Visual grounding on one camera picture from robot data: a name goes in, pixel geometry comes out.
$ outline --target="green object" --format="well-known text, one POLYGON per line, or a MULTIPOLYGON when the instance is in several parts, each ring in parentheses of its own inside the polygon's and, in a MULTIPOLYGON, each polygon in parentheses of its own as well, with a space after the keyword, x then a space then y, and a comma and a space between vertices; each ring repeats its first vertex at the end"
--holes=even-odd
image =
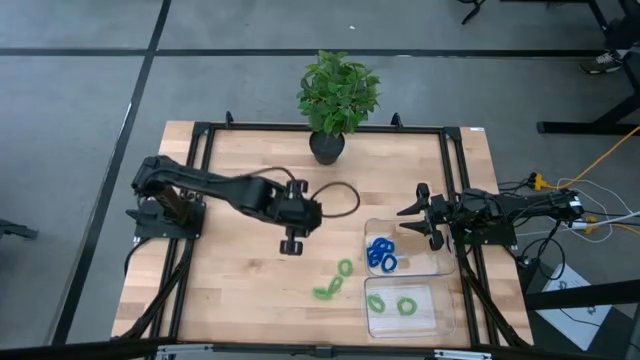
POLYGON ((342 282, 343 281, 344 281, 344 279, 342 279, 342 276, 336 275, 331 280, 331 284, 329 284, 329 292, 332 293, 332 294, 337 293, 340 290, 340 287, 342 286, 342 282))
POLYGON ((318 300, 331 300, 333 299, 333 294, 327 289, 313 288, 313 297, 318 300))
POLYGON ((367 296, 367 304, 369 304, 369 309, 371 309, 371 311, 378 314, 382 314, 387 308, 384 301, 382 301, 378 294, 367 296))
POLYGON ((358 124, 369 119, 374 106, 380 106, 376 100, 380 79, 364 65, 345 61, 345 56, 345 52, 320 50, 317 63, 307 66, 297 95, 298 109, 309 118, 311 129, 335 137, 353 133, 358 124))
POLYGON ((416 304, 416 302, 412 298, 402 297, 400 298, 400 301, 398 301, 398 312, 400 313, 400 315, 413 315, 417 310, 418 304, 416 304), (411 309, 406 310, 404 304, 411 305, 411 309))
POLYGON ((353 273, 353 263, 349 259, 342 259, 338 263, 338 272, 344 277, 351 276, 353 273))

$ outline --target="black flower pot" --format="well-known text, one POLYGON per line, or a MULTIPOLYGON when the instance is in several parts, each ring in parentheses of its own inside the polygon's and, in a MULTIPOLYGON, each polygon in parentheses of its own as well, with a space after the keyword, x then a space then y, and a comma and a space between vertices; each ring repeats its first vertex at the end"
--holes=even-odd
POLYGON ((313 132, 309 137, 309 147, 316 160, 322 165, 331 165, 344 149, 344 136, 335 137, 324 132, 313 132))

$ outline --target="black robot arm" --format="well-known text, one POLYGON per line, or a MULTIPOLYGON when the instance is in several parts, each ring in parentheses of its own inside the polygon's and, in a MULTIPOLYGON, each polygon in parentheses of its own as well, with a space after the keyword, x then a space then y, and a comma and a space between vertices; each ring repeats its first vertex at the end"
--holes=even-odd
POLYGON ((144 159, 131 187, 145 199, 141 209, 128 211, 138 222, 140 237, 199 237, 204 203, 179 196, 173 187, 224 200, 246 216, 284 226, 287 240, 280 252, 287 255, 302 254, 302 243, 295 238, 309 236, 322 223, 320 203, 302 196, 308 187, 304 180, 292 179, 284 186, 257 175, 225 177, 152 156, 144 159), (149 234, 150 228, 157 231, 149 234))
POLYGON ((537 216, 571 223, 584 213, 575 191, 562 189, 539 195, 514 197, 491 194, 479 189, 466 189, 450 201, 444 196, 429 197, 427 184, 418 184, 417 201, 398 212, 399 216, 424 212, 424 219, 402 223, 400 226, 431 235, 431 248, 444 244, 437 225, 450 225, 454 239, 465 244, 515 245, 513 222, 537 216))

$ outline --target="green ring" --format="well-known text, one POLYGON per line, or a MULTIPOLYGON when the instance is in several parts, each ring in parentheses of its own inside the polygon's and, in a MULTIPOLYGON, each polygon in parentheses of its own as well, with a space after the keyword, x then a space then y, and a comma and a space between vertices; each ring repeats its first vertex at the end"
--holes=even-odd
POLYGON ((403 315, 403 316, 413 315, 417 310, 418 310, 418 304, 416 304, 416 302, 412 298, 402 297, 400 298, 400 301, 398 301, 398 312, 400 313, 400 315, 403 315), (403 307, 404 303, 411 304, 411 309, 405 310, 403 307))
POLYGON ((333 294, 331 294, 327 289, 314 288, 313 297, 318 300, 331 300, 333 298, 333 294))
POLYGON ((331 284, 329 284, 329 292, 332 294, 337 293, 340 290, 343 281, 344 279, 342 279, 342 276, 336 275, 331 280, 331 284))
POLYGON ((351 276, 353 274, 353 263, 349 259, 342 259, 338 263, 338 273, 344 277, 351 276))
POLYGON ((380 298, 380 295, 369 295, 367 296, 367 303, 369 304, 369 308, 371 311, 376 312, 378 314, 382 314, 384 310, 387 308, 384 304, 384 301, 380 298))

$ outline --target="black metal frame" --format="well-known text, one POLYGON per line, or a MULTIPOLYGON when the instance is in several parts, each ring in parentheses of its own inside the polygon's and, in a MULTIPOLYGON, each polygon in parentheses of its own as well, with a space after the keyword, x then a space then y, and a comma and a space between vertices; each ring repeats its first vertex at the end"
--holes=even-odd
MULTIPOLYGON (((215 135, 215 131, 217 130, 234 130, 234 131, 242 131, 242 130, 262 130, 262 131, 309 131, 309 127, 306 124, 264 124, 264 123, 236 123, 233 120, 231 113, 227 112, 226 121, 224 123, 194 123, 194 131, 192 135, 192 141, 189 147, 189 155, 187 156, 187 161, 193 165, 195 158, 195 151, 198 147, 198 142, 201 139, 201 135, 207 131, 207 141, 206 147, 204 151, 203 161, 201 168, 207 169, 208 164, 211 160, 212 148, 213 148, 213 139, 215 135)), ((357 132, 363 133, 409 133, 409 134, 432 134, 437 135, 440 143, 440 150, 442 155, 442 165, 443 172, 445 177, 445 184, 448 196, 455 196, 455 182, 453 179, 453 171, 451 165, 451 155, 449 153, 448 141, 452 141, 456 151, 456 163, 460 173, 460 181, 463 188, 467 188, 470 186, 469 177, 466 168, 466 161, 464 156, 464 149, 462 144, 462 137, 460 134, 460 129, 457 127, 404 127, 400 116, 398 114, 394 114, 391 125, 389 126, 362 126, 357 128, 357 132)), ((196 197, 196 199, 201 196, 199 194, 189 194, 183 193, 182 196, 186 197, 196 197)), ((462 251, 464 251, 464 245, 462 242, 457 241, 456 246, 460 247, 462 251)), ((132 357, 139 356, 147 356, 150 358, 153 354, 160 352, 163 353, 168 349, 164 346, 167 345, 178 345, 178 330, 180 325, 180 316, 182 313, 182 307, 184 304, 185 290, 186 290, 186 282, 187 282, 187 274, 188 268, 190 266, 190 262, 192 259, 192 250, 193 250, 193 239, 187 239, 187 243, 185 246, 185 252, 183 253, 183 259, 185 259, 186 271, 184 271, 181 278, 177 281, 180 285, 177 286, 176 291, 176 301, 174 303, 174 308, 172 312, 172 319, 170 320, 170 333, 168 337, 152 337, 150 339, 139 339, 139 338, 123 338, 110 342, 98 342, 98 343, 89 343, 89 344, 74 344, 74 345, 56 345, 52 347, 42 347, 42 348, 29 348, 29 349, 13 349, 0 351, 0 358, 13 358, 19 357, 21 359, 86 359, 86 358, 96 358, 96 359, 129 359, 132 357)), ((495 325, 491 321, 491 319, 497 317, 502 317, 499 313, 499 310, 493 304, 489 304, 490 306, 485 305, 485 316, 487 318, 487 329, 489 334, 489 340, 491 344, 481 344, 480 337, 478 332, 476 314, 473 304, 473 292, 471 289, 471 285, 474 286, 475 291, 478 291, 478 287, 484 288, 488 294, 488 286, 487 278, 486 278, 486 269, 484 267, 484 260, 482 258, 482 247, 474 246, 473 247, 474 256, 476 260, 476 268, 478 270, 478 279, 475 284, 468 282, 464 276, 462 276, 463 271, 461 270, 461 283, 463 289, 463 297, 465 304, 465 312, 468 322, 469 328, 469 339, 471 343, 471 347, 468 349, 462 349, 463 351, 472 351, 472 352, 481 352, 490 354, 494 359, 567 359, 567 360, 575 360, 575 359, 584 359, 585 355, 572 355, 572 354, 556 354, 545 351, 540 351, 537 349, 521 348, 517 346, 517 343, 511 344, 515 347, 502 347, 499 346, 498 337, 495 329, 495 325)), ((169 274, 172 271, 172 260, 175 256, 175 248, 172 250, 168 248, 165 268, 163 270, 163 274, 169 274)), ((462 269, 464 266, 461 265, 461 260, 458 258, 459 267, 462 269)), ((625 284, 625 290, 631 291, 637 288, 639 285, 638 282, 630 282, 625 284)), ((594 289, 596 292, 602 292, 602 290, 596 288, 594 289)), ((613 291, 612 288, 607 288, 609 292, 613 291)), ((168 295, 167 289, 163 290, 165 295, 168 295)), ((558 292, 554 293, 544 293, 544 294, 536 294, 539 296, 538 299, 533 298, 533 300, 528 301, 528 305, 531 306, 540 306, 540 303, 546 304, 544 306, 549 306, 549 303, 557 304, 557 299, 546 299, 548 294, 551 294, 551 297, 554 295, 557 297, 558 292)), ((563 301, 562 306, 567 305, 566 307, 571 307, 571 304, 566 304, 567 299, 571 298, 575 301, 575 294, 567 294, 566 296, 562 296, 563 301)), ((612 299, 611 296, 602 297, 597 299, 597 301, 613 301, 613 303, 617 303, 615 299, 612 299)), ((574 304, 575 306, 584 306, 582 303, 574 304)), ((161 315, 158 315, 154 320, 156 323, 160 322, 161 315)), ((142 335, 144 329, 136 329, 134 331, 136 337, 142 335)), ((372 346, 372 347, 361 347, 361 346, 332 346, 332 345, 270 345, 270 344, 230 344, 230 343, 213 343, 213 344, 205 344, 205 345, 197 345, 201 349, 201 351, 211 351, 211 352, 259 352, 259 353, 281 353, 281 354, 305 354, 316 357, 328 358, 334 357, 338 355, 403 355, 403 356, 425 356, 425 357, 436 357, 436 356, 444 356, 444 352, 446 351, 459 351, 461 349, 442 349, 442 348, 406 348, 406 347, 393 347, 393 346, 372 346)), ((175 355, 168 354, 170 358, 173 358, 175 355)))
MULTIPOLYGON (((545 3, 583 3, 589 5, 596 18, 600 29, 607 35, 609 31, 609 23, 600 11, 596 0, 501 0, 508 2, 545 2, 545 3)), ((628 9, 620 2, 625 13, 628 9)), ((556 121, 540 121, 536 124, 536 128, 541 134, 576 134, 576 135, 626 135, 635 129, 638 125, 634 124, 618 124, 622 119, 632 112, 640 109, 640 84, 633 70, 627 62, 623 65, 623 70, 629 79, 629 83, 633 88, 633 94, 624 99, 620 104, 607 111, 596 120, 588 123, 582 122, 556 122, 556 121)))

